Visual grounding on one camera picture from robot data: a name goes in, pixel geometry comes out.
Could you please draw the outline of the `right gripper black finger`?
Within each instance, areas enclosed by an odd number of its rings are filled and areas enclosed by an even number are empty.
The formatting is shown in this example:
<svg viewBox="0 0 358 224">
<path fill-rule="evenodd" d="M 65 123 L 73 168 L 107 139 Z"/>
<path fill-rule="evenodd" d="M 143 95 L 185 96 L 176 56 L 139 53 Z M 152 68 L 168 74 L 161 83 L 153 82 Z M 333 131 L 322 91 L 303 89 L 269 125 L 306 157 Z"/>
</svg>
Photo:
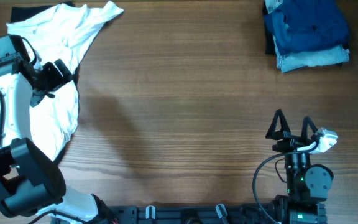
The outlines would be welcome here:
<svg viewBox="0 0 358 224">
<path fill-rule="evenodd" d="M 318 130 L 317 127 L 315 126 L 314 122 L 312 121 L 312 119 L 309 116 L 306 116 L 303 119 L 303 125 L 302 125 L 302 129 L 301 129 L 301 138 L 303 140 L 309 139 L 308 128 L 310 128 L 312 130 L 313 134 L 315 132 L 317 132 L 317 130 Z"/>
<path fill-rule="evenodd" d="M 290 139 L 291 130 L 281 109 L 277 109 L 265 135 L 266 139 Z"/>
</svg>

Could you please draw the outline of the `dark blue polo shirt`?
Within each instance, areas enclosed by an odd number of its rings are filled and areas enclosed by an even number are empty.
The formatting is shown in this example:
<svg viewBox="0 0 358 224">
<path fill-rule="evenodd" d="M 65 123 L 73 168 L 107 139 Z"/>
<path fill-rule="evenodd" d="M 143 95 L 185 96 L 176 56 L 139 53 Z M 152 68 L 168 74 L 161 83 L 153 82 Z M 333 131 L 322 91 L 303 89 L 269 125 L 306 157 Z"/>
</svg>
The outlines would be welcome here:
<svg viewBox="0 0 358 224">
<path fill-rule="evenodd" d="M 264 15 L 279 54 L 314 52 L 346 44 L 349 25 L 334 0 L 286 0 Z"/>
</svg>

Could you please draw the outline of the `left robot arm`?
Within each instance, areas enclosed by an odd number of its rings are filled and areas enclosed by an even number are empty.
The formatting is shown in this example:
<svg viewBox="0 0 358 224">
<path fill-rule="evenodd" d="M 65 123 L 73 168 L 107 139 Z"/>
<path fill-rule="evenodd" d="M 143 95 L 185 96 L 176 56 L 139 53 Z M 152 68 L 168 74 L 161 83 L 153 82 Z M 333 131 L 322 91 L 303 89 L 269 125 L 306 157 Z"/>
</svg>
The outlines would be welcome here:
<svg viewBox="0 0 358 224">
<path fill-rule="evenodd" d="M 32 223 L 50 215 L 54 223 L 107 223 L 115 216 L 93 194 L 66 186 L 60 169 L 33 142 L 29 110 L 70 82 L 61 60 L 37 66 L 30 42 L 0 37 L 0 212 Z"/>
</svg>

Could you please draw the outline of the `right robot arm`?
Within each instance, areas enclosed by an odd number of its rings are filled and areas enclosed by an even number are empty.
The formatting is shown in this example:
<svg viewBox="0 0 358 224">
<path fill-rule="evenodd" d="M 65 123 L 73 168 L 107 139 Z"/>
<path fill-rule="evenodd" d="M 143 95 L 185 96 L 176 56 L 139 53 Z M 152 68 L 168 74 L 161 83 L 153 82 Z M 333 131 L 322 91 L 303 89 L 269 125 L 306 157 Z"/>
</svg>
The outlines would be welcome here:
<svg viewBox="0 0 358 224">
<path fill-rule="evenodd" d="M 305 117 L 301 134 L 291 133 L 281 109 L 276 110 L 266 139 L 277 143 L 272 150 L 285 161 L 286 195 L 277 195 L 266 214 L 272 223 L 323 224 L 328 222 L 324 202 L 333 184 L 331 169 L 312 164 L 310 156 L 322 154 L 338 140 L 335 131 L 317 128 L 310 117 Z"/>
</svg>

